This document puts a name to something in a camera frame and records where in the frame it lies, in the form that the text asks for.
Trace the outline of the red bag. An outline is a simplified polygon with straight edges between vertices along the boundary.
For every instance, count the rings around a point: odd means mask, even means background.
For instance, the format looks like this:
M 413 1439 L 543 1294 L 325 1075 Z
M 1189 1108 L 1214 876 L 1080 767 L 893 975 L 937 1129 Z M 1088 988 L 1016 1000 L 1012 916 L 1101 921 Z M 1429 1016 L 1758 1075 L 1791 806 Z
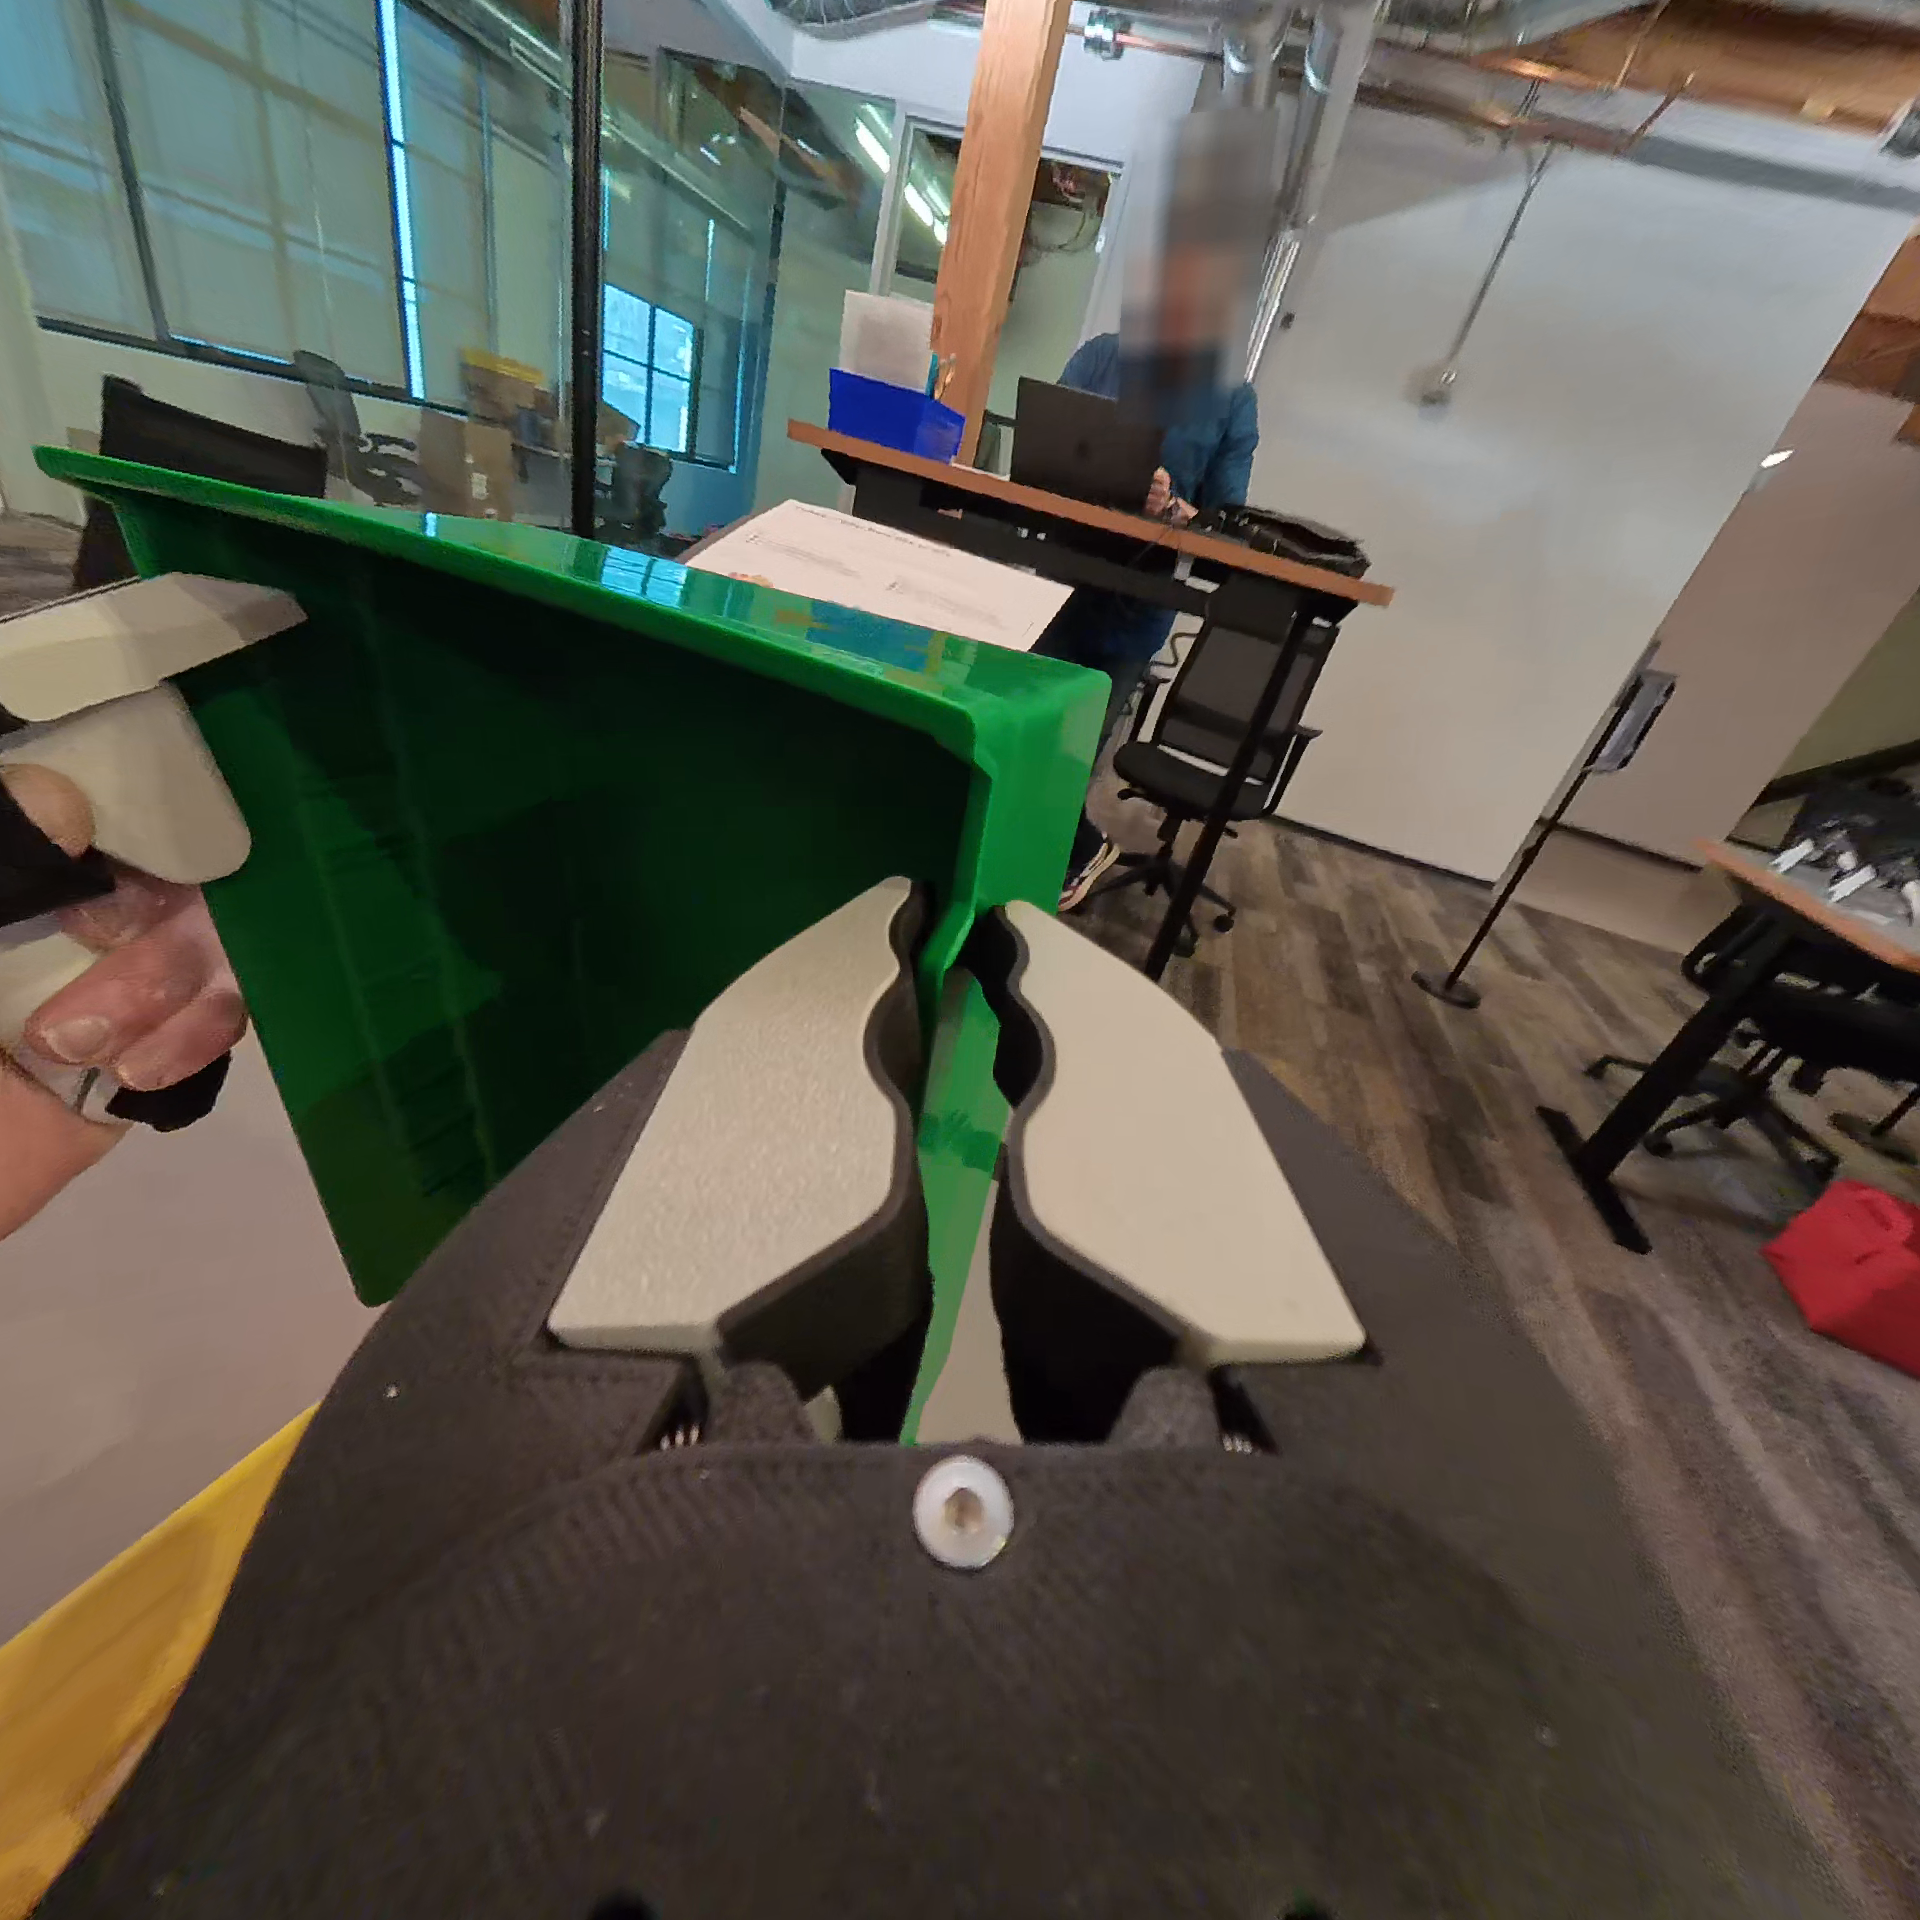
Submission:
M 1836 1179 L 1762 1255 L 1812 1332 L 1918 1377 L 1918 1204 Z

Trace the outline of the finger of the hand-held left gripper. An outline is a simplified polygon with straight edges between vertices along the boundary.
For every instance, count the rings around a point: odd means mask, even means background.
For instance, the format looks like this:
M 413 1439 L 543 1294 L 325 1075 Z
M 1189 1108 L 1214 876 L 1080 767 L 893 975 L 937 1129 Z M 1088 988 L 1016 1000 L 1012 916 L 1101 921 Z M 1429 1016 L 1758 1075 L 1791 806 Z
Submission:
M 274 588 L 161 573 L 2 619 L 2 723 L 52 725 L 304 624 Z

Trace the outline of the black bag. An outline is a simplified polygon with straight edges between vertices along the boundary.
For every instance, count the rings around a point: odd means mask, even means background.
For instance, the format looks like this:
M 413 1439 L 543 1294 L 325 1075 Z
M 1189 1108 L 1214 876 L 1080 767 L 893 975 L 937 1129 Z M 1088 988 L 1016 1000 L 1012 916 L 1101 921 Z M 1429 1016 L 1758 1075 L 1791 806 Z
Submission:
M 1289 559 L 1312 569 L 1326 569 L 1344 579 L 1361 579 L 1370 559 L 1361 544 L 1318 521 L 1287 512 L 1269 512 L 1232 503 L 1210 509 L 1209 528 L 1270 558 Z

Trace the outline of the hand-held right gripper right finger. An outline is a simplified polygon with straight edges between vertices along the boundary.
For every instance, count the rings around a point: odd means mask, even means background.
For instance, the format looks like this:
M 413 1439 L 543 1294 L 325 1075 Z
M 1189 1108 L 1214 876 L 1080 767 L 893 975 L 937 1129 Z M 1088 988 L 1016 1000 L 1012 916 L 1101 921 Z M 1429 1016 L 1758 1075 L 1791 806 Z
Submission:
M 1359 1317 L 1209 1030 L 1031 902 L 967 940 L 1008 1103 L 992 1310 L 1029 1445 L 1098 1445 L 1166 1367 L 1344 1361 Z

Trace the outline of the green plastic box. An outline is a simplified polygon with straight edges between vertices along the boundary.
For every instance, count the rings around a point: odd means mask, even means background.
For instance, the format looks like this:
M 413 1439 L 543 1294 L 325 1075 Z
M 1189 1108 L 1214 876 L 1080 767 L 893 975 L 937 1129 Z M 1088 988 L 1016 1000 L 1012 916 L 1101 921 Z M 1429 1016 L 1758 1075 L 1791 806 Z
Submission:
M 769 949 L 928 891 L 916 1432 L 1005 1125 L 949 974 L 981 910 L 1055 905 L 1105 679 L 504 521 L 34 457 L 138 572 L 304 613 L 183 695 L 253 839 L 208 905 L 366 1308 Z

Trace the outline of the wooden desk with black legs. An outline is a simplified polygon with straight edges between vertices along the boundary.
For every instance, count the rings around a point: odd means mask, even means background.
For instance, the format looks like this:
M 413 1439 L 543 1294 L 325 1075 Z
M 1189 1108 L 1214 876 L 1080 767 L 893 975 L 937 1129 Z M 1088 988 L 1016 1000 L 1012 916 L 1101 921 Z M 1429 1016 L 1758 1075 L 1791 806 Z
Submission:
M 1696 967 L 1698 1007 L 1650 1063 L 1605 1055 L 1583 1069 L 1590 1079 L 1602 1079 L 1608 1069 L 1629 1072 L 1629 1086 L 1590 1132 L 1578 1132 L 1562 1110 L 1537 1108 L 1551 1148 L 1599 1225 L 1613 1245 L 1637 1257 L 1647 1255 L 1650 1240 L 1616 1189 L 1616 1172 L 1629 1156 L 1647 1155 L 1645 1135 L 1680 1113 L 1681 1093 L 1700 1067 L 1713 1060 L 1733 1065 L 1743 1055 L 1733 1030 L 1745 1016 L 1748 1003 L 1782 971 L 1781 952 L 1791 937 L 1820 931 L 1918 979 L 1913 931 L 1896 931 L 1854 910 L 1849 900 L 1830 900 L 1800 871 L 1776 871 L 1738 849 L 1713 847 L 1710 867 L 1734 885 L 1736 905 L 1702 941 L 1704 960 Z

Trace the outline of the black mesh office chair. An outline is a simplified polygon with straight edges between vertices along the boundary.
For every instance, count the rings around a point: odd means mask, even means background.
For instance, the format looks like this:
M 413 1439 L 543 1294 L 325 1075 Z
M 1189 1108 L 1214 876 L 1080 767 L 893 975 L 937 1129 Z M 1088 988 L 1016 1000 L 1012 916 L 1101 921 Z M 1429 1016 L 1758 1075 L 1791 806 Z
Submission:
M 1094 895 L 1162 895 L 1143 971 L 1192 955 L 1205 928 L 1232 931 L 1237 902 L 1210 881 L 1221 846 L 1266 820 L 1317 737 L 1304 709 L 1327 662 L 1342 613 L 1333 595 L 1226 581 L 1185 655 L 1143 686 L 1133 728 L 1113 757 L 1119 801 L 1159 814 L 1146 852 L 1119 857 Z

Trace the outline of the wooden post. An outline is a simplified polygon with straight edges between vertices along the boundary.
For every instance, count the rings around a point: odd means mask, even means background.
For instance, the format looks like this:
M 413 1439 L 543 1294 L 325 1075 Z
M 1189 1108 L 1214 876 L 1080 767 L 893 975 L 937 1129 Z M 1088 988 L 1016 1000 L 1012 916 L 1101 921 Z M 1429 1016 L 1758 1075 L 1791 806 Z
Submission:
M 983 8 L 929 320 L 937 397 L 964 420 L 960 464 L 976 459 L 1070 14 L 1068 3 Z

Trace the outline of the person's left hand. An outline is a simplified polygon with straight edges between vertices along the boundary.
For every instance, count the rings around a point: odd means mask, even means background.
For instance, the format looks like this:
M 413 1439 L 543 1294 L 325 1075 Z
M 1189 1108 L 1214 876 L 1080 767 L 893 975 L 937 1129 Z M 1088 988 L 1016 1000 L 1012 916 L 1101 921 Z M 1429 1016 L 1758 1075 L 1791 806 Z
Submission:
M 2 1076 L 2 1235 L 36 1219 L 133 1134 L 89 1117 L 34 1067 L 100 1069 L 157 1093 L 231 1052 L 249 1012 L 201 889 L 121 869 L 111 894 L 62 911 L 86 969 L 22 1023 Z

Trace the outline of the cardboard boxes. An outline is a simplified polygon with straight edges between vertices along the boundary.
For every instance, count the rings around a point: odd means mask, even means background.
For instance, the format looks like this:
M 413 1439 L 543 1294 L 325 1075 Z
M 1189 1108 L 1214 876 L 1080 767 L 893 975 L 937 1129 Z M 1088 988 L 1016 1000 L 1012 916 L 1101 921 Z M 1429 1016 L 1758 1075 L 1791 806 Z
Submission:
M 529 364 L 461 348 L 455 400 L 413 431 L 417 505 L 448 517 L 572 528 L 568 417 Z

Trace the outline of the white box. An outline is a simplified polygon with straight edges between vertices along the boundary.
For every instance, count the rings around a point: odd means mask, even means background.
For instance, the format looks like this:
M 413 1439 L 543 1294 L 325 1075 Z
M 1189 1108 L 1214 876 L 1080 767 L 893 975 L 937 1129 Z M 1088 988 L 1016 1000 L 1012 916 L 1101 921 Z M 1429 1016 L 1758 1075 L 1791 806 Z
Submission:
M 846 291 L 831 367 L 910 392 L 925 392 L 937 366 L 933 303 L 902 294 Z

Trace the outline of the black stanchion pole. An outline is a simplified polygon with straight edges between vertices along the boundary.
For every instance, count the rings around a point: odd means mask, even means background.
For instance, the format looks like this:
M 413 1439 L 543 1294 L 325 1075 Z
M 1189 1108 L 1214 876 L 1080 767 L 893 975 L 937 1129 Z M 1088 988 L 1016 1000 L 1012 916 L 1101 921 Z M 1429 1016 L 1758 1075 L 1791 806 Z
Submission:
M 1620 686 L 1605 710 L 1588 744 L 1554 789 L 1545 812 L 1527 830 L 1527 840 L 1506 863 L 1493 900 L 1471 931 L 1471 937 L 1461 947 L 1452 967 L 1445 974 L 1430 969 L 1413 971 L 1409 982 L 1420 991 L 1456 1011 L 1473 1011 L 1481 1005 L 1481 995 L 1470 982 L 1470 969 L 1471 963 L 1477 963 L 1481 947 L 1488 944 L 1516 891 L 1537 863 L 1551 837 L 1561 830 L 1568 809 L 1582 796 L 1583 787 L 1590 779 L 1620 772 L 1639 753 L 1645 734 L 1657 725 L 1661 710 L 1668 705 L 1672 687 L 1676 673 L 1652 665 L 1650 655 L 1637 665 L 1634 673 Z

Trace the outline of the white paper sheet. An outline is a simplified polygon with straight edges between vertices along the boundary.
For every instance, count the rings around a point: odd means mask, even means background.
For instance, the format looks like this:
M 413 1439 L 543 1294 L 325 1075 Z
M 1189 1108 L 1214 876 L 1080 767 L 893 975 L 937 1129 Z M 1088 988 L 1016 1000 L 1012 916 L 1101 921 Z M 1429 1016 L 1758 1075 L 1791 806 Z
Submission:
M 1072 588 L 872 518 L 786 497 L 680 553 L 690 569 L 1029 653 Z

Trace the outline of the blue bin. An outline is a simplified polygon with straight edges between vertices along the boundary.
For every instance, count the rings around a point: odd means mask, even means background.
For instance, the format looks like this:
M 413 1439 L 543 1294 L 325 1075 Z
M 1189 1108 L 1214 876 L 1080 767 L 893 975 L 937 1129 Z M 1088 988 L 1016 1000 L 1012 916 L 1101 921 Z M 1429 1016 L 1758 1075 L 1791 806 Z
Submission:
M 967 417 L 924 390 L 870 375 L 831 367 L 828 397 L 829 431 L 914 457 L 953 464 Z

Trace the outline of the wooden standing desk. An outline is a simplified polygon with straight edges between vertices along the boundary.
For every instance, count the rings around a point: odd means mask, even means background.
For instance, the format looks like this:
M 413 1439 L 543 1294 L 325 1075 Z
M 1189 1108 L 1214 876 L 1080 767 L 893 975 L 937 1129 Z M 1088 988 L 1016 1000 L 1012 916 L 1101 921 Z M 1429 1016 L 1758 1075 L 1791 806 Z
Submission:
M 1237 576 L 1264 588 L 1295 585 L 1333 595 L 1340 624 L 1354 607 L 1386 607 L 1393 601 L 1386 583 L 1344 579 L 1217 535 L 1016 487 L 1010 478 L 967 464 L 934 464 L 799 417 L 790 417 L 783 431 L 816 448 L 852 487 L 852 512 L 863 521 L 950 544 L 983 559 L 1026 566 L 1057 585 L 1119 592 L 1196 614 L 1200 625 L 1214 595 Z

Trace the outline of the black chair back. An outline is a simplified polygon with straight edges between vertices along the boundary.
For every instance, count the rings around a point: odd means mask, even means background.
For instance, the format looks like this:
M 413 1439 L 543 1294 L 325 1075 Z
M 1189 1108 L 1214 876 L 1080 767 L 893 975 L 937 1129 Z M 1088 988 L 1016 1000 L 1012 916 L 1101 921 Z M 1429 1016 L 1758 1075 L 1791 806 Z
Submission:
M 322 445 L 296 445 L 192 413 L 145 395 L 121 375 L 103 376 L 98 449 L 128 464 L 193 473 L 286 496 L 325 497 L 329 480 Z M 90 497 L 70 572 L 70 590 L 89 592 L 135 576 L 136 569 L 113 512 Z

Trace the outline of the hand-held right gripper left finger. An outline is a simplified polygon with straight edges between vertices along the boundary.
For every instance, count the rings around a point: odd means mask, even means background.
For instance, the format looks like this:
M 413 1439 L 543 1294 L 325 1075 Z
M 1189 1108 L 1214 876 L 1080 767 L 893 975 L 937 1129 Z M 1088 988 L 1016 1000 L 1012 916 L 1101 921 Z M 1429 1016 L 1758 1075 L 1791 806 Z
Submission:
M 933 1308 L 918 1165 L 925 902 L 877 880 L 685 1035 L 545 1317 L 575 1353 L 767 1361 L 897 1432 Z

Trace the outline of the yellow plastic box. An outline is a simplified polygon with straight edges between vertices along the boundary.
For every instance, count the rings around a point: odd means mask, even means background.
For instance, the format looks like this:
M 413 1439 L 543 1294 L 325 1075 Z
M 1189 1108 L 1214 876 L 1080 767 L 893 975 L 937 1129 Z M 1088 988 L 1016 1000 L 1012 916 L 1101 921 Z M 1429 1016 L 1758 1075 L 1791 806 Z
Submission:
M 302 1409 L 2 1646 L 2 1915 L 30 1915 L 152 1744 L 296 1451 Z

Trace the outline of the black laptop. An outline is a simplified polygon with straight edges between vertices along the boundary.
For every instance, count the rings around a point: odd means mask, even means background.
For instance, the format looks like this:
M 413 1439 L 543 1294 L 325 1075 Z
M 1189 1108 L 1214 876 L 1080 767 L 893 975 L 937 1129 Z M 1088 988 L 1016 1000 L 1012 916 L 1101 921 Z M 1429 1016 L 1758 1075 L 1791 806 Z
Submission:
M 1140 513 L 1161 468 L 1162 427 L 1113 397 L 1021 375 L 1008 478 L 1024 488 Z

